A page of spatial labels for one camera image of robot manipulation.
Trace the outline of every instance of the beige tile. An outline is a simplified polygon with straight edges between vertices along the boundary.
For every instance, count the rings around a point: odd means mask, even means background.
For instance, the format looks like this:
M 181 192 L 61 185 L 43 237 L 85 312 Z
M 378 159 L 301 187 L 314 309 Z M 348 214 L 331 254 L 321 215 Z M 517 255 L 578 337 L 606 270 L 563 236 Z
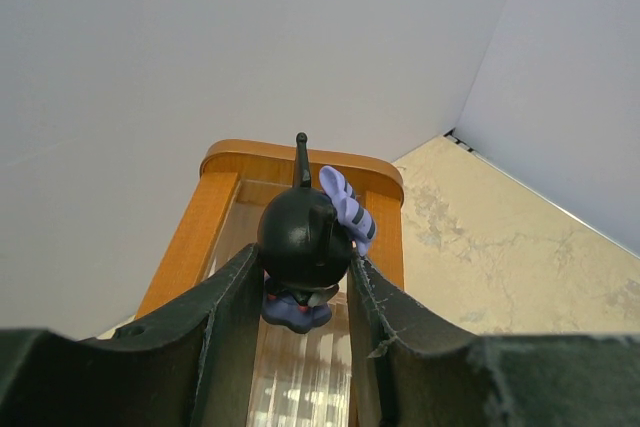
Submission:
M 444 138 L 396 162 L 405 286 L 476 333 L 640 331 L 640 260 Z

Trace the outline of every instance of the purple feet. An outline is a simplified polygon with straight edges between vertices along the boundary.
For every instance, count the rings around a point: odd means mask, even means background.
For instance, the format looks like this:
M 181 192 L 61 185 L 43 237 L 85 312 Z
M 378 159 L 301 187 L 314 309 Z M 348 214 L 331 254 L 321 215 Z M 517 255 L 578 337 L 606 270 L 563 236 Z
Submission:
M 262 297 L 262 318 L 268 324 L 284 325 L 296 334 L 306 334 L 329 322 L 331 309 L 328 304 L 303 307 L 290 294 L 276 297 L 265 292 Z

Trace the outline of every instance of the purple bow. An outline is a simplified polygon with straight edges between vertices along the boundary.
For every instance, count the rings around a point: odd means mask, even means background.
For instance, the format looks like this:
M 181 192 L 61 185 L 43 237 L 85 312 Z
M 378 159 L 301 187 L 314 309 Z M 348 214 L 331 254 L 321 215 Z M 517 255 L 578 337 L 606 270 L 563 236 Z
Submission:
M 356 193 L 339 171 L 325 165 L 320 169 L 320 185 L 338 212 L 338 222 L 349 231 L 358 253 L 366 255 L 376 238 L 376 223 L 356 200 Z

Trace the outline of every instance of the black figurine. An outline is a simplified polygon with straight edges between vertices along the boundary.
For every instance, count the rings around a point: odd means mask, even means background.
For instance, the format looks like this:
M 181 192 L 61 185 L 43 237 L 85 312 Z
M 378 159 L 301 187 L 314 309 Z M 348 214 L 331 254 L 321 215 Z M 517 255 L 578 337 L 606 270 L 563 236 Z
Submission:
M 293 185 L 267 205 L 258 226 L 258 255 L 267 273 L 262 316 L 301 334 L 331 319 L 327 302 L 376 234 L 340 172 L 323 167 L 320 183 L 325 192 L 311 187 L 307 136 L 299 133 Z

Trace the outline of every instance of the wooden frame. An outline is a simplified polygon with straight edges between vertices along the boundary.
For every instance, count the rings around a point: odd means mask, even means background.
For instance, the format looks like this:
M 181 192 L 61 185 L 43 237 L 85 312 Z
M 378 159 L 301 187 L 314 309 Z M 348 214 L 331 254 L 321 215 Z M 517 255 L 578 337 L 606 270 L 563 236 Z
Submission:
M 291 186 L 295 148 L 247 140 L 211 146 L 200 165 L 200 181 L 138 309 L 142 317 L 200 283 L 233 202 L 266 205 Z M 309 150 L 313 186 L 323 165 L 340 170 L 376 219 L 378 236 L 369 257 L 396 286 L 404 289 L 402 176 L 388 162 L 352 154 Z M 349 425 L 357 425 L 355 402 Z

